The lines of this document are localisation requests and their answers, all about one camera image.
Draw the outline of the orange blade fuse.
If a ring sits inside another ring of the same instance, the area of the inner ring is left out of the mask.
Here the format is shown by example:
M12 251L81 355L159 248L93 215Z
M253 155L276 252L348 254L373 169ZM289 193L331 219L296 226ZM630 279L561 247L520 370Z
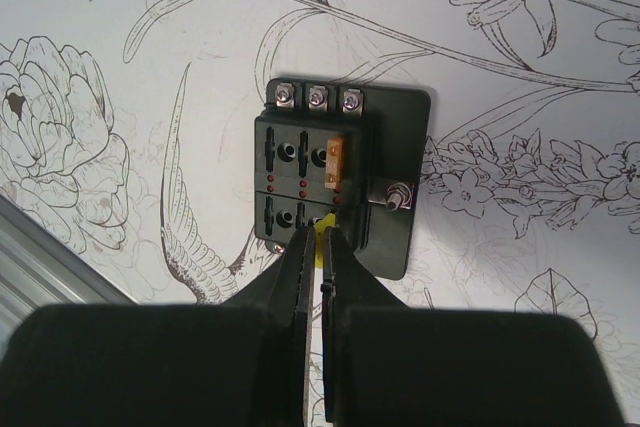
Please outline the orange blade fuse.
M325 159L325 187L335 190L342 180L344 164L344 138L333 137L327 141Z

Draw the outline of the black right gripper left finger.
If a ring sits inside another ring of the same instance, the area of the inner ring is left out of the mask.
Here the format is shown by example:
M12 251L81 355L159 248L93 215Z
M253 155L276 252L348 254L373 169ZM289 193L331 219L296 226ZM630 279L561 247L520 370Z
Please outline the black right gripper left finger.
M315 237L313 227L297 229L283 254L222 305L261 308L279 326L306 333L312 310Z

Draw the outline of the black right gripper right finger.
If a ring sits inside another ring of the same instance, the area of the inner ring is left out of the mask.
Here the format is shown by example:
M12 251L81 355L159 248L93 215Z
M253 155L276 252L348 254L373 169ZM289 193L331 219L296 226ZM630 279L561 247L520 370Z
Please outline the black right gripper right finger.
M334 335L349 307L406 308L358 261L346 237L336 227L326 231L322 275L324 335Z

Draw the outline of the black fuse box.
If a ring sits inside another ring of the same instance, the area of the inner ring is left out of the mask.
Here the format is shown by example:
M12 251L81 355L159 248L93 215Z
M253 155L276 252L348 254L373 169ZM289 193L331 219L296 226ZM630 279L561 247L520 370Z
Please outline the black fuse box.
M328 213L376 277L407 270L431 98L423 90L274 78L254 121L254 231L268 247ZM344 138L338 188L327 141Z

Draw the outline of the yellow blade fuse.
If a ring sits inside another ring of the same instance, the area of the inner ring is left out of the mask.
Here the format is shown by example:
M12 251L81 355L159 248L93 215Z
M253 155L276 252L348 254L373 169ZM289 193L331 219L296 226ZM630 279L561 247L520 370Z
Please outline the yellow blade fuse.
M324 266L324 245L326 231L336 226L336 215L333 212L314 223L315 233L315 250L314 250L314 267L322 269Z

